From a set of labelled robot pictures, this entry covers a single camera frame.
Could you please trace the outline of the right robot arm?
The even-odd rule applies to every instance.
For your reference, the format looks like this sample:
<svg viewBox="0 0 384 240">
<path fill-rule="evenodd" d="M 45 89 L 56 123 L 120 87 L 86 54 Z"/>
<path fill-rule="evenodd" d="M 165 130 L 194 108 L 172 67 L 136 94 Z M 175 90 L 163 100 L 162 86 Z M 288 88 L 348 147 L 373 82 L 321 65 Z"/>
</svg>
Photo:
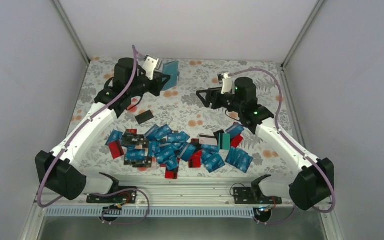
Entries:
<svg viewBox="0 0 384 240">
<path fill-rule="evenodd" d="M 285 161 L 291 179 L 266 174 L 252 183 L 251 198 L 258 204 L 269 197 L 292 200 L 301 210 L 308 210 L 334 196 L 334 164 L 310 153 L 286 132 L 275 115 L 258 103 L 257 87 L 248 77 L 233 84 L 224 80 L 222 87 L 198 90 L 197 97 L 206 108 L 225 108 L 236 112 L 240 123 L 262 139 Z"/>
</svg>

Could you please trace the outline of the blue leather card holder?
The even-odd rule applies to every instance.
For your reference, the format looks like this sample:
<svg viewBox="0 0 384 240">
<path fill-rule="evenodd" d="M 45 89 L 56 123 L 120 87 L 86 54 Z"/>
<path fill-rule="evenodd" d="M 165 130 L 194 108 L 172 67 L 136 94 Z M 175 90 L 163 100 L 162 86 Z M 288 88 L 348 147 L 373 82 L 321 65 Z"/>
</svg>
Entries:
<svg viewBox="0 0 384 240">
<path fill-rule="evenodd" d="M 163 64 L 162 73 L 170 76 L 169 80 L 165 83 L 162 88 L 163 91 L 168 91 L 177 86 L 180 72 L 179 72 L 179 61 L 171 61 Z"/>
</svg>

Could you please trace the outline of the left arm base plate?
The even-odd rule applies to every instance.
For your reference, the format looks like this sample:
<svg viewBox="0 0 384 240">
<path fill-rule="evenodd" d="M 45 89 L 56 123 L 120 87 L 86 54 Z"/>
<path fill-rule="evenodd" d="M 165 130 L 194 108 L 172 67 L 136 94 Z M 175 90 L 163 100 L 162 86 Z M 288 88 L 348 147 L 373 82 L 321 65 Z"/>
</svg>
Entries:
<svg viewBox="0 0 384 240">
<path fill-rule="evenodd" d="M 119 186 L 113 192 L 118 192 L 121 190 L 131 189 L 129 191 L 124 191 L 112 196 L 97 196 L 97 195 L 88 195 L 86 202 L 88 204 L 135 204 L 137 196 L 137 187 L 136 186 Z"/>
</svg>

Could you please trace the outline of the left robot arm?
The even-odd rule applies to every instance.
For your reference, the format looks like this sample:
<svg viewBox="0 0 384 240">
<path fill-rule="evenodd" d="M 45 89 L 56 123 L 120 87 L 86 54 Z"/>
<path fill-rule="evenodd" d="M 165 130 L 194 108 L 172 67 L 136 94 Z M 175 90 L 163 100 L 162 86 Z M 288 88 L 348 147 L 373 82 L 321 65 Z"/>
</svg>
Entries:
<svg viewBox="0 0 384 240">
<path fill-rule="evenodd" d="M 44 188 L 60 198 L 74 200 L 83 194 L 98 194 L 111 203 L 119 197 L 118 181 L 106 174 L 86 175 L 80 172 L 80 161 L 100 134 L 114 123 L 131 105 L 132 99 L 150 93 L 158 97 L 170 76 L 159 71 L 161 60 L 147 56 L 142 65 L 129 57 L 118 60 L 114 76 L 97 96 L 80 124 L 50 152 L 40 151 L 34 161 L 40 182 L 37 194 L 41 200 Z"/>
</svg>

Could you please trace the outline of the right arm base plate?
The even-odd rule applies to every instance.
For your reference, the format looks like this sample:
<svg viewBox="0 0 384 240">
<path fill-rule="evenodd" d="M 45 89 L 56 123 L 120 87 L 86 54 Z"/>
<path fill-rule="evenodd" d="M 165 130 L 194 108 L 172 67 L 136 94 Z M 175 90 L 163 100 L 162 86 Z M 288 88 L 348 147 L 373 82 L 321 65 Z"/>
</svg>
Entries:
<svg viewBox="0 0 384 240">
<path fill-rule="evenodd" d="M 265 196 L 260 190 L 255 190 L 252 187 L 234 187 L 232 189 L 232 195 L 236 205 L 282 204 L 282 199 L 280 197 Z"/>
</svg>

